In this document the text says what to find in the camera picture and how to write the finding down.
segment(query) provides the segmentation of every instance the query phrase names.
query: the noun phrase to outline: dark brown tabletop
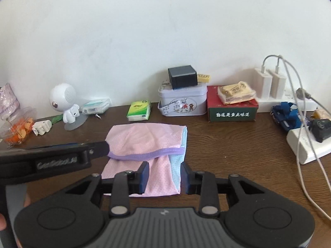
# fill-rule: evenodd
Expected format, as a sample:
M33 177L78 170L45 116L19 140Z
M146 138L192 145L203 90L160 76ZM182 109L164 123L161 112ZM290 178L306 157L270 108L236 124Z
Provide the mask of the dark brown tabletop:
M63 122L53 125L43 136L31 135L21 146L43 146L69 142L103 141L113 125L129 123L126 114L129 106L112 107L101 115L102 119L89 116L81 127L65 131ZM193 170L213 172L226 178L238 173L279 193L307 208L316 222L315 233L309 247L331 247L331 222L324 218L305 197L297 172L295 155L286 142L286 133L278 127L268 113L258 113L255 122L208 122L207 115L192 117L164 117L153 104L147 122L185 125L188 129L185 161ZM107 157L92 161L90 169L56 176L28 184L32 202L56 192L79 179L102 173ZM331 156L322 158L327 173L331 174ZM331 194L316 161L302 166L307 191L329 215ZM220 195L221 209L227 210L224 195ZM184 195L132 198L132 208L198 206L199 196ZM102 208L107 208L105 197Z

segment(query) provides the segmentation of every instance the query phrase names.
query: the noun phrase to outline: power strip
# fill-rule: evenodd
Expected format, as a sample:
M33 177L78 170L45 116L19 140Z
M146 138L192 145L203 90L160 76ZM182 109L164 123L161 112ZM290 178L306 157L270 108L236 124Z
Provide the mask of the power strip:
M258 113L265 113L270 112L271 108L275 105L280 104L282 101L287 101L289 103L295 103L294 97L292 95L291 91L285 90L284 95L280 99L275 99L273 97L269 97L268 99L255 99L259 103ZM303 109L303 100L298 99L298 105L300 109ZM315 111L317 108L317 103L315 103L313 100L306 99L306 110L307 111Z
M299 137L300 128L290 130L287 133L287 143L291 147L292 151L296 155L297 153L297 139ZM327 138L323 142L318 142L315 140L313 134L310 133L310 137L312 139L312 145L315 149L316 155L318 158L323 157L329 153L331 153L331 137ZM300 143L299 143L299 161L300 164L306 164L315 160L314 153L309 145L306 129L302 128L300 135Z

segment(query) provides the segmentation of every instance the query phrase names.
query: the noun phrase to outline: human hand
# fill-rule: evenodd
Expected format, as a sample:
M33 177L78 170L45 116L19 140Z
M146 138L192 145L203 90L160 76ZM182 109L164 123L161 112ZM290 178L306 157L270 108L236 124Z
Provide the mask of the human hand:
M29 206L30 204L31 204L31 199L30 199L29 195L27 194L25 197L25 202L24 202L23 207ZM4 230L6 227L7 227L6 219L0 213L0 231ZM18 245L18 247L22 247L21 244L19 243L19 241L17 241L17 245Z

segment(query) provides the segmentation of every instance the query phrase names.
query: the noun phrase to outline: pink perforated fabric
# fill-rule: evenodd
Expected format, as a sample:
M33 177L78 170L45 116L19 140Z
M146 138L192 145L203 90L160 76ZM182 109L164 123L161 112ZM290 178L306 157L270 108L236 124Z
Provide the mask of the pink perforated fabric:
M113 178L116 173L125 170L136 171L141 163L142 161L117 160L111 158L101 174L102 179ZM149 179L145 193L142 195L132 194L132 197L159 197L180 193L173 182L170 161L167 155L150 159L148 163Z
M113 126L106 142L109 157L140 155L180 148L184 126L160 123L135 123Z

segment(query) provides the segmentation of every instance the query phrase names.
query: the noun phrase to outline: gray round base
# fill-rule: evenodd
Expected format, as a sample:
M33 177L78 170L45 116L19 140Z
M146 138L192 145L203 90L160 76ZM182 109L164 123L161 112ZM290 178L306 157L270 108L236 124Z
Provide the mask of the gray round base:
M76 121L74 123L71 123L71 124L66 123L64 125L64 129L66 131L72 131L72 130L78 128L79 126L83 125L87 118L88 118L88 115L83 115L81 113L78 117L76 117Z

